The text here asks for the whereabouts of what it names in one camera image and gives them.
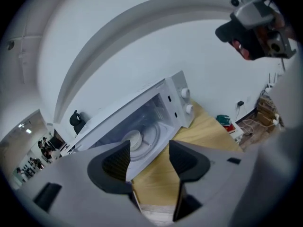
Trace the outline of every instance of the microwave control knob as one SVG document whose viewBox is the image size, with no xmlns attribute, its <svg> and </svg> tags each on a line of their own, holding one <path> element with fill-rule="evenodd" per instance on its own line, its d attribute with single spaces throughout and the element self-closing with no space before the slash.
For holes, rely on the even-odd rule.
<svg viewBox="0 0 303 227">
<path fill-rule="evenodd" d="M 188 88 L 184 88 L 184 89 L 181 90 L 181 97 L 189 98 L 189 94 L 190 94 L 190 92 L 189 92 Z"/>
<path fill-rule="evenodd" d="M 192 104 L 188 104 L 186 106 L 186 113 L 191 114 L 193 112 L 193 106 Z"/>
</svg>

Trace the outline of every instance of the green object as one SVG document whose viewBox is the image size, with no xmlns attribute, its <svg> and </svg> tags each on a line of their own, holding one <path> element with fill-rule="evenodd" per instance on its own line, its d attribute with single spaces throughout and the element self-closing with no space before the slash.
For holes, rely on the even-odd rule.
<svg viewBox="0 0 303 227">
<path fill-rule="evenodd" d="M 216 120 L 217 120 L 221 125 L 224 125 L 224 126 L 230 126 L 230 124 L 232 123 L 230 117 L 227 116 L 227 115 L 223 115 L 223 114 L 218 115 L 218 116 L 216 117 Z"/>
</svg>

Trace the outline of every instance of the wooden table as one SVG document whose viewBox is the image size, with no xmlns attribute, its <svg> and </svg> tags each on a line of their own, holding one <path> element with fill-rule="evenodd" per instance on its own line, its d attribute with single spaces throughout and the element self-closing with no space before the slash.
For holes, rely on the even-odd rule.
<svg viewBox="0 0 303 227">
<path fill-rule="evenodd" d="M 187 128 L 181 128 L 174 140 L 200 146 L 242 151 L 228 132 L 196 102 L 192 102 L 195 119 Z M 141 204 L 176 205 L 179 177 L 169 161 L 169 146 L 133 180 L 133 187 Z"/>
</svg>

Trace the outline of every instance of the microwave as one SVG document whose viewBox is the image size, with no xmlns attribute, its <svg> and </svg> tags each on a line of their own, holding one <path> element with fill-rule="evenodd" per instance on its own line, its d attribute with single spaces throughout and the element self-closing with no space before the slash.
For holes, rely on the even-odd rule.
<svg viewBox="0 0 303 227">
<path fill-rule="evenodd" d="M 131 181 L 166 147 L 181 127 L 194 119 L 183 71 L 145 85 L 89 120 L 62 155 L 130 140 Z"/>
</svg>

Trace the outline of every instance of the power cord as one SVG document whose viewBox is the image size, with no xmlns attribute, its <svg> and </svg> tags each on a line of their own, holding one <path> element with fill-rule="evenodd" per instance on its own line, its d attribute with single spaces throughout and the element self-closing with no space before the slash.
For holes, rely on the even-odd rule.
<svg viewBox="0 0 303 227">
<path fill-rule="evenodd" d="M 247 110 L 246 110 L 246 108 L 245 108 L 245 104 L 243 104 L 243 108 L 244 108 L 244 110 L 245 110 L 245 112 L 246 112 L 246 115 L 248 115 Z"/>
<path fill-rule="evenodd" d="M 237 118 L 238 118 L 238 116 L 239 116 L 239 113 L 240 113 L 240 107 L 238 107 L 238 114 L 237 114 L 237 116 L 236 116 L 235 122 L 237 122 Z"/>
<path fill-rule="evenodd" d="M 241 127 L 241 129 L 244 129 L 244 130 L 245 130 L 248 134 L 250 134 L 250 135 L 254 133 L 254 128 L 253 128 L 251 125 L 247 124 L 247 123 L 246 123 L 247 121 L 253 121 L 254 123 L 256 123 L 256 124 L 258 124 L 258 125 L 260 125 L 260 126 L 262 126 L 262 127 L 264 127 L 264 128 L 269 128 L 269 127 L 272 127 L 273 125 L 275 125 L 275 124 L 273 123 L 273 124 L 271 124 L 271 125 L 269 125 L 269 126 L 265 126 L 265 125 L 263 125 L 263 124 L 261 124 L 261 123 L 259 123 L 259 122 L 257 122 L 257 121 L 254 121 L 254 120 L 252 120 L 252 119 L 243 120 L 243 121 L 242 121 L 243 124 L 245 124 L 246 126 L 250 127 L 250 128 L 251 128 L 251 132 L 249 132 L 247 129 L 245 129 L 245 128 L 243 128 L 243 127 Z"/>
</svg>

